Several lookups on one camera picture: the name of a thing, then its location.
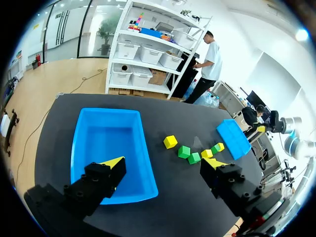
cardboard box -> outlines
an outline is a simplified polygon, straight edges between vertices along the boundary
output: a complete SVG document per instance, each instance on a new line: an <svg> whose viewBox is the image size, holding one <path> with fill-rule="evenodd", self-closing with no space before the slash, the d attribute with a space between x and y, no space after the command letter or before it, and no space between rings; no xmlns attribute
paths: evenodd
<svg viewBox="0 0 316 237"><path fill-rule="evenodd" d="M110 88L109 89L109 95L118 95L119 89L118 88Z"/></svg>
<svg viewBox="0 0 316 237"><path fill-rule="evenodd" d="M129 89L119 89L119 94L120 95L129 95L130 90Z"/></svg>
<svg viewBox="0 0 316 237"><path fill-rule="evenodd" d="M150 71L152 72L153 77L150 78L148 83L154 84L154 85L162 85L164 80L166 79L167 73L159 71L159 70L151 69L151 68L150 68Z"/></svg>
<svg viewBox="0 0 316 237"><path fill-rule="evenodd" d="M133 95L144 96L144 92L141 90L133 90Z"/></svg>

blue plastic bin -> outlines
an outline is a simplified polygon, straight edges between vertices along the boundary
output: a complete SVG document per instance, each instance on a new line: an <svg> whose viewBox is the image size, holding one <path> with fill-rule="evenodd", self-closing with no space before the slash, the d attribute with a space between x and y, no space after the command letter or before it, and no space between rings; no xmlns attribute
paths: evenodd
<svg viewBox="0 0 316 237"><path fill-rule="evenodd" d="M234 159L239 159L250 151L251 145L235 120L223 120L217 127L217 131Z"/></svg>
<svg viewBox="0 0 316 237"><path fill-rule="evenodd" d="M71 154L71 183L91 162L125 157L126 174L111 198L101 204L119 204L154 198L158 190L150 164L138 111L83 108L76 125Z"/></svg>
<svg viewBox="0 0 316 237"><path fill-rule="evenodd" d="M159 31L154 31L151 29L147 29L147 28L142 28L140 33L146 34L146 35L150 35L150 36L154 36L157 38L161 38L161 32Z"/></svg>

green cube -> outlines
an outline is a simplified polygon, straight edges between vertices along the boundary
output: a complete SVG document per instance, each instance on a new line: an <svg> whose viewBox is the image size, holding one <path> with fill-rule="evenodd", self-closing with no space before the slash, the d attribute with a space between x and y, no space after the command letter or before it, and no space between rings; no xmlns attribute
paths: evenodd
<svg viewBox="0 0 316 237"><path fill-rule="evenodd" d="M199 157L199 153L192 153L189 158L188 158L188 162L189 164L195 164L198 163L201 160L201 158Z"/></svg>
<svg viewBox="0 0 316 237"><path fill-rule="evenodd" d="M219 150L221 150L221 147L218 144L216 144L214 147L211 148L213 155L218 153Z"/></svg>
<svg viewBox="0 0 316 237"><path fill-rule="evenodd" d="M178 157L186 159L190 156L190 147L182 146L178 151Z"/></svg>

man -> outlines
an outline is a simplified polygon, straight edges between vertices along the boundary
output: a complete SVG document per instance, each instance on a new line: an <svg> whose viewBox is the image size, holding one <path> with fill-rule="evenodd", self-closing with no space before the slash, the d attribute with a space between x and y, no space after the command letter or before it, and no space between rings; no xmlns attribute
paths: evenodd
<svg viewBox="0 0 316 237"><path fill-rule="evenodd" d="M203 39L205 43L209 44L205 62L202 64L198 63L194 66L195 68L202 68L202 77L184 103L193 104L204 92L214 86L221 73L222 57L218 43L210 31L206 32Z"/></svg>
<svg viewBox="0 0 316 237"><path fill-rule="evenodd" d="M265 107L263 105L258 105L256 110L253 110L251 107L245 107L241 110L245 122L252 128L248 130L248 133L253 133L257 130L258 126L262 124L258 123L257 118L263 115Z"/></svg>

white t-shirt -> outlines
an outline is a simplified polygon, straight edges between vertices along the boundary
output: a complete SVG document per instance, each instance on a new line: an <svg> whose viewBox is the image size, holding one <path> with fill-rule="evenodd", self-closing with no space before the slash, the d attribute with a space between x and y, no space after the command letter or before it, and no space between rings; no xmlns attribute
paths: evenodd
<svg viewBox="0 0 316 237"><path fill-rule="evenodd" d="M209 44L209 48L205 57L205 62L214 63L212 66L202 68L202 77L209 80L218 80L222 70L222 56L219 45L216 41Z"/></svg>

